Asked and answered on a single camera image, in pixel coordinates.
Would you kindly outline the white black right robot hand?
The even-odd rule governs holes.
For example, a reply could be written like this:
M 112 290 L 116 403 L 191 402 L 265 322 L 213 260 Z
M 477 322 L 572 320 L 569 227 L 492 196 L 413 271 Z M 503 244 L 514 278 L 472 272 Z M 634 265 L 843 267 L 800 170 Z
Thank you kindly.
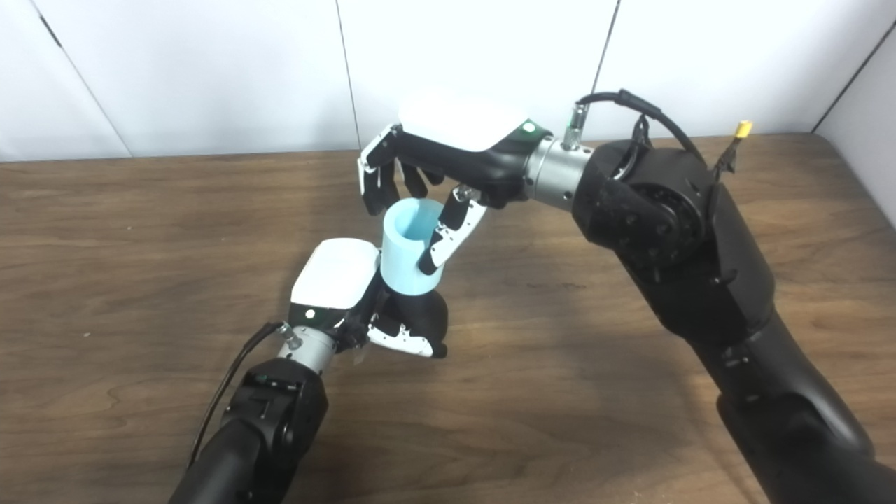
M 434 274 L 487 209 L 527 198 L 527 162 L 550 134 L 509 106 L 451 94 L 416 97 L 359 154 L 360 194 L 368 213 L 377 215 L 398 201 L 396 170 L 418 198 L 431 185 L 456 181 L 417 264 Z

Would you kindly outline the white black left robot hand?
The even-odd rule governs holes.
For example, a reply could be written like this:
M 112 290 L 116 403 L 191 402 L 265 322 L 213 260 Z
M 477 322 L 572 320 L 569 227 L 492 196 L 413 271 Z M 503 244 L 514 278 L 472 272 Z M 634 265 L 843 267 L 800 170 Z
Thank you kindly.
M 367 240 L 321 242 L 289 293 L 281 356 L 322 370 L 369 344 L 424 358 L 448 354 L 449 312 L 441 274 L 424 274 L 410 250 Z

